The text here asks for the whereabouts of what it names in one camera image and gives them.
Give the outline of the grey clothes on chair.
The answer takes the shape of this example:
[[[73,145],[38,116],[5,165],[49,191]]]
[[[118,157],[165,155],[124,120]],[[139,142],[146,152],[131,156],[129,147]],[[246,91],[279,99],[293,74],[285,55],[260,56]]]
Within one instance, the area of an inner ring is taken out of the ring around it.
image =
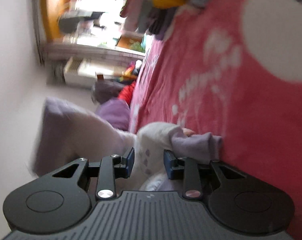
[[[97,80],[91,89],[91,99],[94,104],[103,104],[112,98],[118,97],[124,84],[110,80]]]

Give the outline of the purple quilt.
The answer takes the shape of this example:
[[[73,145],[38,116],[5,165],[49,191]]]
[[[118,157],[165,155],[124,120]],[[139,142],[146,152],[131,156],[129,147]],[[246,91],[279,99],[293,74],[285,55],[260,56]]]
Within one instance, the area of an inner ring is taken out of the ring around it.
[[[112,98],[101,104],[95,113],[106,120],[113,128],[128,131],[130,108],[124,100]]]

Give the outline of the pink floral bed blanket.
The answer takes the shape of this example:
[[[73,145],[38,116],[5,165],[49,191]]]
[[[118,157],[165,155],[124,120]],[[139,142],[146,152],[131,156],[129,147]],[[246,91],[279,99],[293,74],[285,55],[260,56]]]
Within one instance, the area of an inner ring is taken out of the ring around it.
[[[154,121],[223,137],[223,161],[291,196],[302,239],[302,2],[180,7],[133,94],[130,130]]]

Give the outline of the pink folded sweater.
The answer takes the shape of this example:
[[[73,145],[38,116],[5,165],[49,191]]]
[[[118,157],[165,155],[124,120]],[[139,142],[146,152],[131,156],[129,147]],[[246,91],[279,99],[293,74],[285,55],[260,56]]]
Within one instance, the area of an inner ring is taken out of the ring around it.
[[[145,33],[149,26],[149,14],[153,8],[151,0],[126,0],[120,16],[125,18],[124,31]]]

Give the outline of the white purple patterned garment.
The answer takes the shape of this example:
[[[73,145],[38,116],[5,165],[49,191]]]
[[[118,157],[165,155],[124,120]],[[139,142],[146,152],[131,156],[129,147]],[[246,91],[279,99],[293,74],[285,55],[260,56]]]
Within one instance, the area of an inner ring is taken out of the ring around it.
[[[163,154],[172,151],[177,158],[189,157],[200,164],[219,159],[222,138],[212,133],[195,134],[177,124],[152,122],[136,134],[121,131],[109,122],[74,103],[46,98],[42,128],[32,171],[43,176],[77,158],[100,161],[135,150],[135,162],[128,179],[117,179],[118,192],[181,191],[182,182],[170,181]]]

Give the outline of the grey folded clothes stack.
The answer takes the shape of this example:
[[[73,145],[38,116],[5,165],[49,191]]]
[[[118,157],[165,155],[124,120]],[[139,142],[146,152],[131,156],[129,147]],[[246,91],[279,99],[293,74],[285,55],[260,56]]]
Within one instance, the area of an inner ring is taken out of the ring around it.
[[[177,7],[159,9],[153,7],[152,1],[144,0],[138,17],[137,32],[144,34],[148,31],[155,35],[157,40],[163,40],[176,10]]]

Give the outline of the red cloth by quilt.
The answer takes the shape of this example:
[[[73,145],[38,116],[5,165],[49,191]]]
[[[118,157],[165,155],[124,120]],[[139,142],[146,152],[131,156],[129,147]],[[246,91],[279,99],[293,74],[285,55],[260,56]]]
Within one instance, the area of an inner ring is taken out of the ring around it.
[[[123,87],[123,89],[120,91],[120,93],[118,94],[118,99],[123,100],[127,103],[128,106],[131,105],[131,101],[132,101],[132,96],[133,96],[133,92],[135,89],[135,85],[136,85],[136,81],[132,82],[129,85],[126,85],[125,87]]]

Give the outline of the wooden chair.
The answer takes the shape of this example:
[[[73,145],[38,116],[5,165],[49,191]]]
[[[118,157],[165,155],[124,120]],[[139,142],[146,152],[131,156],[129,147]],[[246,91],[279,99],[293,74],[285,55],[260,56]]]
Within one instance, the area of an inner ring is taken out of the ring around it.
[[[113,73],[113,74],[101,74],[97,73],[97,80],[115,80],[122,76],[122,74],[119,73]]]

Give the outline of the white floor air conditioner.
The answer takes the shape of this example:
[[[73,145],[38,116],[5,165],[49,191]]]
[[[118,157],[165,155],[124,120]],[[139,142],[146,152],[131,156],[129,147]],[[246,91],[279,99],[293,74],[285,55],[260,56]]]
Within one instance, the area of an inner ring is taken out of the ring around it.
[[[122,74],[126,66],[116,66],[106,62],[91,59],[75,59],[71,57],[64,69],[63,78],[68,86],[91,89],[97,81],[97,73],[101,74]]]

